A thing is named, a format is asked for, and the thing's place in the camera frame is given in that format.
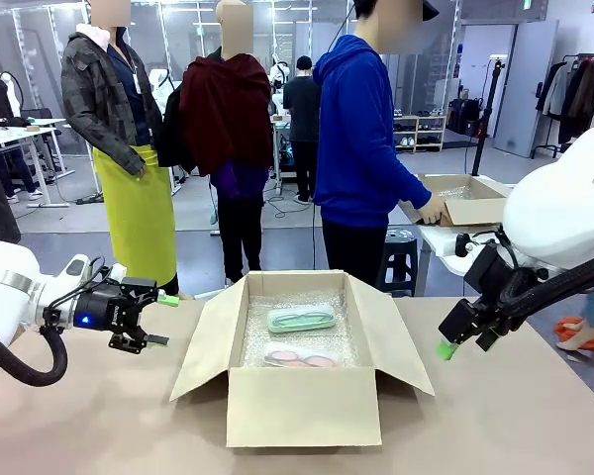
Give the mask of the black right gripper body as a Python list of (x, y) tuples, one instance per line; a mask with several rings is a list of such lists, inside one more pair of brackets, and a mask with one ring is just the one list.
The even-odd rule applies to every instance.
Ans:
[(484, 305), (460, 299), (439, 324), (438, 330), (451, 345), (462, 345), (471, 338), (478, 346), (496, 342), (496, 318)]

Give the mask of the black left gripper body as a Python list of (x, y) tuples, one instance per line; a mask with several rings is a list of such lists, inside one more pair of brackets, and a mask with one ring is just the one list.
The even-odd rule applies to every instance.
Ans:
[(130, 302), (117, 288), (97, 288), (77, 297), (72, 324), (80, 329), (120, 331)]

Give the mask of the person's right hand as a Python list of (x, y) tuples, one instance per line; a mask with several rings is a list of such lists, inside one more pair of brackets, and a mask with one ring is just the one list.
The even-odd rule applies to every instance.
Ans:
[(442, 196), (433, 195), (428, 203), (418, 210), (425, 225), (438, 224), (446, 214), (446, 202)]

